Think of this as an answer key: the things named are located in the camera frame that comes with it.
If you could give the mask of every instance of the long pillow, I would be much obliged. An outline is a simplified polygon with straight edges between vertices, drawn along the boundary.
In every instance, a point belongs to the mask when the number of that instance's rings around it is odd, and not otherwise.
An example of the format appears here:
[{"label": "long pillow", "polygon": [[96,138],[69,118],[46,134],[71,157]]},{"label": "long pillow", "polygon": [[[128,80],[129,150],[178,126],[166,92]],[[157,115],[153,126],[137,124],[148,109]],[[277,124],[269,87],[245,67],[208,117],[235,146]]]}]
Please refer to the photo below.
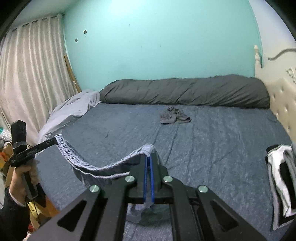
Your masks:
[{"label": "long pillow", "polygon": [[267,89],[260,79],[240,75],[210,78],[117,80],[101,90],[110,104],[165,104],[269,108]]}]

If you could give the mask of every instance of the gray bed sheet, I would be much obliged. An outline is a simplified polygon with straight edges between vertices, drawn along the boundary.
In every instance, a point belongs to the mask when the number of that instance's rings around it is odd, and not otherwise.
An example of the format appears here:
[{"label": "gray bed sheet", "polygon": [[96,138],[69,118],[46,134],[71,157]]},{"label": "gray bed sheet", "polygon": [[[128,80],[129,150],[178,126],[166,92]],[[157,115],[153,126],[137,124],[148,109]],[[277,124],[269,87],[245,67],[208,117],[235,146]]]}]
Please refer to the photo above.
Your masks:
[{"label": "gray bed sheet", "polygon": [[[268,241],[278,241],[288,227],[270,231],[273,208],[265,150],[291,141],[272,112],[177,106],[192,121],[160,125],[166,108],[100,103],[62,134],[95,166],[111,164],[151,143],[170,175],[192,187],[207,185]],[[85,190],[56,146],[38,160],[41,184],[57,208],[63,209]],[[126,222],[124,240],[172,240],[168,212],[144,215],[139,224]]]}]

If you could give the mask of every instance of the triangular cutout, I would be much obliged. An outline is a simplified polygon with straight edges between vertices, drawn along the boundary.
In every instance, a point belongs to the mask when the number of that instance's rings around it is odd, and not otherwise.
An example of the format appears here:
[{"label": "triangular cutout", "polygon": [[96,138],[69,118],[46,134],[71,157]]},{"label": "triangular cutout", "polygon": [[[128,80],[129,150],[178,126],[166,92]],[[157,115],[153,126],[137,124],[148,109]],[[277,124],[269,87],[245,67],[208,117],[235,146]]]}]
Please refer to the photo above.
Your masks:
[{"label": "triangular cutout", "polygon": [[58,226],[65,228],[70,232],[73,232],[85,206],[86,201],[82,200],[57,222]]},{"label": "triangular cutout", "polygon": [[211,201],[210,204],[223,232],[227,232],[230,229],[238,226],[238,222],[233,217],[231,217],[217,202]]}]

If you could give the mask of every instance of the cream upholstered headboard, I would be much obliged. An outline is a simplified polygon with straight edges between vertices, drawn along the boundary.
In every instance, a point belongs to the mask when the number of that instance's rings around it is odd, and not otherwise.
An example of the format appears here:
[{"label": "cream upholstered headboard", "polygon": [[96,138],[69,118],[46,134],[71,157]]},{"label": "cream upholstered headboard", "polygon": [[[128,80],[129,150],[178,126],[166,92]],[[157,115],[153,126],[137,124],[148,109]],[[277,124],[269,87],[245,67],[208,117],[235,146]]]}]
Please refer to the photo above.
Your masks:
[{"label": "cream upholstered headboard", "polygon": [[255,76],[263,81],[269,96],[270,109],[296,142],[296,49],[286,49],[261,67],[255,45]]}]

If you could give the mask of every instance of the turquoise wall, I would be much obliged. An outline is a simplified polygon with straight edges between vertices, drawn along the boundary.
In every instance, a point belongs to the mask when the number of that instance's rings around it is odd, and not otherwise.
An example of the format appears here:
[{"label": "turquoise wall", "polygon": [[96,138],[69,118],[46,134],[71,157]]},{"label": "turquoise wall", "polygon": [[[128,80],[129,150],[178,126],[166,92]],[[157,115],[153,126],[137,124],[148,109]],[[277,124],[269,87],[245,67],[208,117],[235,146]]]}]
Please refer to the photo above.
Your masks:
[{"label": "turquoise wall", "polygon": [[73,72],[92,90],[124,78],[254,76],[261,45],[248,0],[80,0],[64,30]]}]

